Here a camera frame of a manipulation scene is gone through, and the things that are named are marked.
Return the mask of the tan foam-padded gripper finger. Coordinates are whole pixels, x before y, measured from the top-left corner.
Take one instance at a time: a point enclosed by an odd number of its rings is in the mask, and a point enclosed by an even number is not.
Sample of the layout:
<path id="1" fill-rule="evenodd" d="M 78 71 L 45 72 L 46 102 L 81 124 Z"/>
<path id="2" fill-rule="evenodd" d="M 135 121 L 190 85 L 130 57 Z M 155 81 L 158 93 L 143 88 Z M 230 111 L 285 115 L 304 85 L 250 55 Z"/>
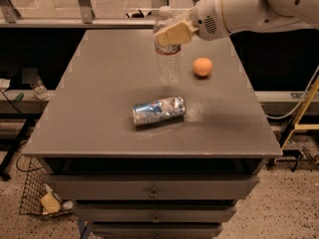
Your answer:
<path id="1" fill-rule="evenodd" d="M 160 46 L 189 43 L 198 28 L 191 21 L 179 21 L 161 28 L 155 33 L 155 41 Z"/>

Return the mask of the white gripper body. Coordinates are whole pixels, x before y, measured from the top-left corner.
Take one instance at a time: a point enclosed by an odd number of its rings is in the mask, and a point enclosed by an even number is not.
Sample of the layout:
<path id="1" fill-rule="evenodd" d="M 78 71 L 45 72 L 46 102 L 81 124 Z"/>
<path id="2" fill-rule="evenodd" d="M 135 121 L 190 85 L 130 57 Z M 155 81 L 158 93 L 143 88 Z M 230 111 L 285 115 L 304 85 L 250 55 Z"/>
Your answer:
<path id="1" fill-rule="evenodd" d="M 222 0 L 199 0 L 190 10 L 196 35 L 206 41 L 229 36 L 222 17 Z"/>

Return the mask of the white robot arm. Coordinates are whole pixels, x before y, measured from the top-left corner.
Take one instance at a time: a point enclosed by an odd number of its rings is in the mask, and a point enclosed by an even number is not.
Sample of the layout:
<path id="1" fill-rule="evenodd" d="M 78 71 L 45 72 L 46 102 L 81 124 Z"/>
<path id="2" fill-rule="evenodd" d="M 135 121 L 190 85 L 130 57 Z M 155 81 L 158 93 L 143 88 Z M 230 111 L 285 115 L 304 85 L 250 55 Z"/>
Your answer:
<path id="1" fill-rule="evenodd" d="M 199 0 L 155 32 L 161 46 L 212 41 L 234 33 L 285 32 L 319 26 L 319 0 Z"/>

